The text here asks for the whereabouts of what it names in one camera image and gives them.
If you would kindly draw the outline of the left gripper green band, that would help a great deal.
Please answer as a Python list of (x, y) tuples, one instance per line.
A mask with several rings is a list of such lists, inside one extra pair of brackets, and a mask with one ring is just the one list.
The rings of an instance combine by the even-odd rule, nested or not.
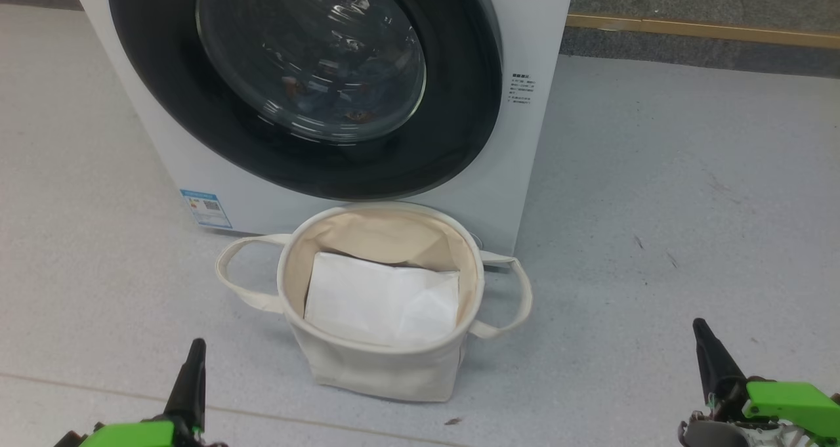
[(56, 446), (226, 446), (204, 443), (206, 414), (206, 349), (193, 339), (185, 363), (166, 402), (164, 417), (136, 423), (97, 423), (86, 435), (67, 432)]

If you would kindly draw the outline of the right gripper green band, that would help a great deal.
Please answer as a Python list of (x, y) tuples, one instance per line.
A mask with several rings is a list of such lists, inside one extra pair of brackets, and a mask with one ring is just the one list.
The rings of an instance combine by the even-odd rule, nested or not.
[(837, 446), (838, 395), (805, 382), (747, 380), (704, 318), (692, 329), (703, 399), (679, 427), (681, 446)]

